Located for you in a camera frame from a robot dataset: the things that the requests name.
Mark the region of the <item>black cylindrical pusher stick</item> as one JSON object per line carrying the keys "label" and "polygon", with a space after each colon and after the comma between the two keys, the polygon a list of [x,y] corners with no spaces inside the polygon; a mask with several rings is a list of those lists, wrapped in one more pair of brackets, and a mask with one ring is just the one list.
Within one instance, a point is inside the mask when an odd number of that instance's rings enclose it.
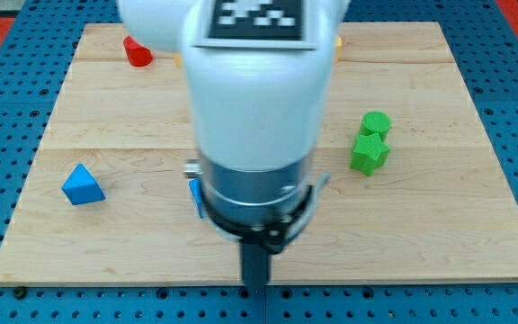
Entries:
{"label": "black cylindrical pusher stick", "polygon": [[270,280],[271,254],[259,244],[240,244],[242,280],[249,288],[263,288]]}

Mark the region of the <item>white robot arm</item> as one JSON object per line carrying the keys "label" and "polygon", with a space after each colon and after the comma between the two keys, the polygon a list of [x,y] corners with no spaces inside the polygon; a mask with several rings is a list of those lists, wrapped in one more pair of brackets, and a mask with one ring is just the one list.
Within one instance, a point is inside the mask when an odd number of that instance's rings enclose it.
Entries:
{"label": "white robot arm", "polygon": [[185,172],[201,208],[240,245],[244,283],[270,280],[271,258],[310,223],[329,174],[313,155],[335,43],[348,3],[124,1],[128,32],[181,57],[198,157]]}

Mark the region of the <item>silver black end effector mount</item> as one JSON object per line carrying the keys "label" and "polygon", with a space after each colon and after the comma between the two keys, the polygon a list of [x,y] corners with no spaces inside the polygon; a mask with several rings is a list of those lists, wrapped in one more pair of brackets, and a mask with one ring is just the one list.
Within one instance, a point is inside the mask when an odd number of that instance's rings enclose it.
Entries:
{"label": "silver black end effector mount", "polygon": [[284,167],[242,170],[200,156],[183,173],[201,180],[205,218],[227,238],[280,254],[311,222],[331,173],[313,180],[310,154]]}

